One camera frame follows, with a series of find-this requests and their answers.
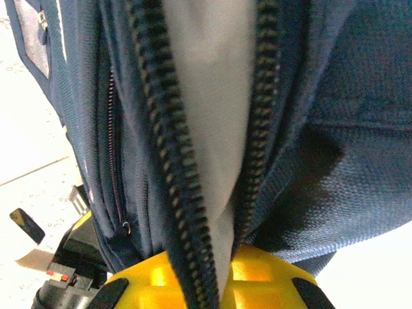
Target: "zipper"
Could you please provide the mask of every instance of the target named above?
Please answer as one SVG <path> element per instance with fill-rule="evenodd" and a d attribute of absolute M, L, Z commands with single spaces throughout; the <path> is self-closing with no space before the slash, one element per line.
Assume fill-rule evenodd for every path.
<path fill-rule="evenodd" d="M 158 149 L 170 208 L 183 247 L 181 255 L 191 272 L 196 308 L 218 308 L 211 237 L 162 2 L 125 1 L 152 137 Z M 279 6 L 273 0 L 257 1 L 256 64 L 245 158 L 238 182 L 240 202 L 234 214 L 232 256 L 248 233 L 265 174 L 264 160 L 280 69 L 278 13 Z"/>
<path fill-rule="evenodd" d="M 49 24 L 47 22 L 46 13 L 40 6 L 40 12 L 37 14 L 37 21 L 39 22 L 39 33 L 38 38 L 42 45 L 47 45 L 47 33 Z"/>
<path fill-rule="evenodd" d="M 146 258 L 149 258 L 153 255 L 153 246 L 151 241 L 151 229 L 149 222 L 149 182 L 147 180 L 147 175 L 143 173 L 143 182 L 140 187 L 140 192 L 142 193 L 143 202 L 141 205 L 138 205 L 138 222 L 140 237 L 142 239 L 142 246 L 145 250 Z"/>
<path fill-rule="evenodd" d="M 152 137 L 168 193 L 196 308 L 218 308 L 219 293 L 209 226 L 194 149 L 160 0 L 126 0 Z"/>
<path fill-rule="evenodd" d="M 123 229 L 124 235 L 131 233 L 129 222 L 126 221 L 126 212 L 123 208 L 121 191 L 121 166 L 120 166 L 120 115 L 118 110 L 118 99 L 116 94 L 115 79 L 113 70 L 110 70 L 109 91 L 108 91 L 108 151 L 109 151 L 109 172 L 113 197 L 116 204 L 119 225 Z"/>
<path fill-rule="evenodd" d="M 234 212 L 232 258 L 249 232 L 258 193 L 265 177 L 265 155 L 279 82 L 279 4 L 257 2 L 255 68 L 248 119 L 245 157 L 239 176 L 239 205 Z"/>

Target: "black plastic piece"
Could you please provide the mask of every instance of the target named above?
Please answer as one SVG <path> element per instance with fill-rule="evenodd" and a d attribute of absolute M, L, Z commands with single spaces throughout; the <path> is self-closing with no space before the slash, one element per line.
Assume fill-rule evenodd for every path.
<path fill-rule="evenodd" d="M 120 278 L 104 285 L 87 309 L 113 309 L 128 285 L 129 280 L 126 278 Z"/>
<path fill-rule="evenodd" d="M 61 264 L 57 264 L 54 262 L 51 262 L 49 267 L 47 268 L 47 270 L 55 272 L 55 273 L 59 273 L 62 275 L 67 275 L 69 277 L 68 280 L 63 281 L 56 281 L 53 283 L 55 286 L 58 286 L 59 288 L 67 288 L 69 286 L 69 284 L 72 282 L 72 280 L 75 277 L 75 268 L 71 268 L 71 267 L 67 267 Z"/>
<path fill-rule="evenodd" d="M 317 285 L 302 278 L 293 278 L 292 282 L 308 309 L 335 309 Z"/>
<path fill-rule="evenodd" d="M 71 230 L 63 245 L 64 250 L 81 254 L 90 261 L 105 265 L 99 248 L 95 226 L 91 218 L 87 219 L 77 229 Z"/>
<path fill-rule="evenodd" d="M 40 226 L 21 208 L 17 208 L 10 214 L 10 219 L 14 221 L 24 232 L 32 238 L 36 244 L 41 243 L 45 233 Z"/>
<path fill-rule="evenodd" d="M 69 200 L 73 204 L 78 214 L 80 214 L 81 216 L 90 211 L 90 204 L 84 185 L 77 187 L 74 185 L 71 190 Z"/>
<path fill-rule="evenodd" d="M 61 287 L 61 282 L 49 280 L 37 291 L 32 309 L 85 309 L 94 298 L 97 290 L 81 290 L 68 286 Z"/>

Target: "floor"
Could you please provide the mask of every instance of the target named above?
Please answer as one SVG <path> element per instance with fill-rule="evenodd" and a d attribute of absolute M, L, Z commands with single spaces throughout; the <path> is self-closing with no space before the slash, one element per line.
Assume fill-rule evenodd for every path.
<path fill-rule="evenodd" d="M 53 109 L 21 64 L 0 0 L 0 239 L 20 207 L 45 231 L 39 249 L 53 252 L 78 214 L 68 201 L 80 183 L 71 147 Z M 317 280 L 337 309 L 412 308 L 412 224 L 340 250 Z M 0 254 L 0 307 L 29 308 L 46 275 Z"/>

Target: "zipper pull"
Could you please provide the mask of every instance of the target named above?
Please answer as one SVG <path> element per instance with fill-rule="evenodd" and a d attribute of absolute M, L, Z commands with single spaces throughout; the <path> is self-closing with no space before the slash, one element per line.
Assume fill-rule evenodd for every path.
<path fill-rule="evenodd" d="M 127 221 L 123 222 L 122 228 L 123 228 L 123 234 L 124 234 L 124 236 L 130 235 L 130 233 L 131 233 L 131 228 L 130 228 L 129 222 L 127 222 Z"/>
<path fill-rule="evenodd" d="M 42 45 L 46 45 L 47 44 L 47 29 L 49 27 L 49 24 L 47 23 L 47 19 L 46 19 L 46 14 L 44 13 L 44 10 L 41 10 L 39 12 L 39 15 L 37 16 L 38 20 L 39 20 L 39 40 L 41 42 Z"/>

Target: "backpack pocket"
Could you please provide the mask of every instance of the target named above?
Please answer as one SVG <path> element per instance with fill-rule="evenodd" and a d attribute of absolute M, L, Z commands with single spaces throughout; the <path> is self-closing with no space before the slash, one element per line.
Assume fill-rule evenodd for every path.
<path fill-rule="evenodd" d="M 39 0 L 6 0 L 19 56 L 50 100 L 50 38 L 47 12 Z"/>

